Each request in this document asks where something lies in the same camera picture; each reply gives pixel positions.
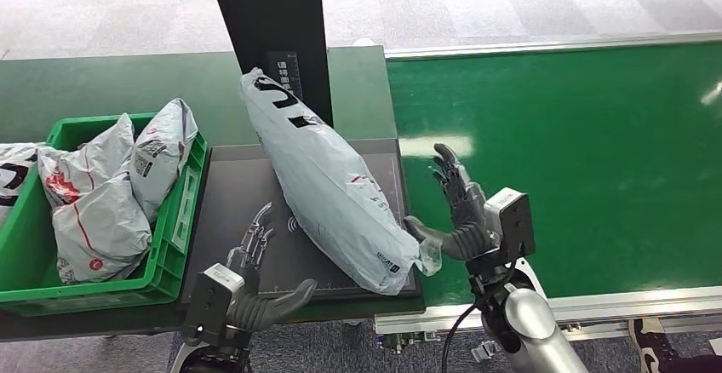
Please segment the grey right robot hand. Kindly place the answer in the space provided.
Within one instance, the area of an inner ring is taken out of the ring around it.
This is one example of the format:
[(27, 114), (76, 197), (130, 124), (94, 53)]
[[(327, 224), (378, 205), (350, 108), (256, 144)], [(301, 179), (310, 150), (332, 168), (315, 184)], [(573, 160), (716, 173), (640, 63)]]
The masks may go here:
[(484, 224), (485, 196), (449, 146), (436, 143), (434, 150), (437, 155), (433, 157), (433, 162), (438, 168), (433, 171), (433, 177), (449, 205), (453, 230), (442, 232), (428, 227), (413, 215), (403, 219), (404, 227), (418, 242), (435, 238), (450, 258), (470, 261), (495, 248)]

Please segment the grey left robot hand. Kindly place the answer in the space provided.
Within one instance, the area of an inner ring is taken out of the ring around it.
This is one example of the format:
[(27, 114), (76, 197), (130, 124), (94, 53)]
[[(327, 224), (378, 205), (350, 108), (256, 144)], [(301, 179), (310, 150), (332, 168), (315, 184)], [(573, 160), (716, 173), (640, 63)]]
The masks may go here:
[(255, 214), (239, 246), (230, 249), (226, 258), (226, 267), (244, 280), (244, 286), (228, 308), (226, 322), (247, 332), (260, 332), (285, 321), (311, 300), (318, 285), (316, 280), (307, 278), (283, 296), (259, 295), (261, 264), (274, 236), (271, 221), (272, 203), (269, 202)]

